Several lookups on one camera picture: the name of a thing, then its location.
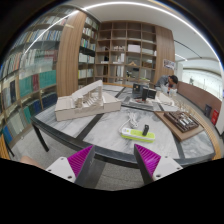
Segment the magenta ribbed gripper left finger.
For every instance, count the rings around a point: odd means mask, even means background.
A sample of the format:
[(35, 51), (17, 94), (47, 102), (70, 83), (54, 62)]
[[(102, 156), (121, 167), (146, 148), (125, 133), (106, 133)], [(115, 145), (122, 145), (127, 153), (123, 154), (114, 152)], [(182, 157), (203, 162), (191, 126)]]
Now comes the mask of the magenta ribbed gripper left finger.
[(68, 158), (59, 157), (47, 168), (47, 171), (83, 187), (94, 156), (95, 146), (90, 145)]

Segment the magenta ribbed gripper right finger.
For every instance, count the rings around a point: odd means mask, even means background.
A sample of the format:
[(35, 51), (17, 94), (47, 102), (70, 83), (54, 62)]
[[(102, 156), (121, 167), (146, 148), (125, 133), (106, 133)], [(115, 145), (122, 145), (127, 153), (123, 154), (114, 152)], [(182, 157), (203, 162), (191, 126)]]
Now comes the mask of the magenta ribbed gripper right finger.
[(171, 157), (161, 156), (138, 144), (134, 145), (134, 156), (145, 185), (182, 169)]

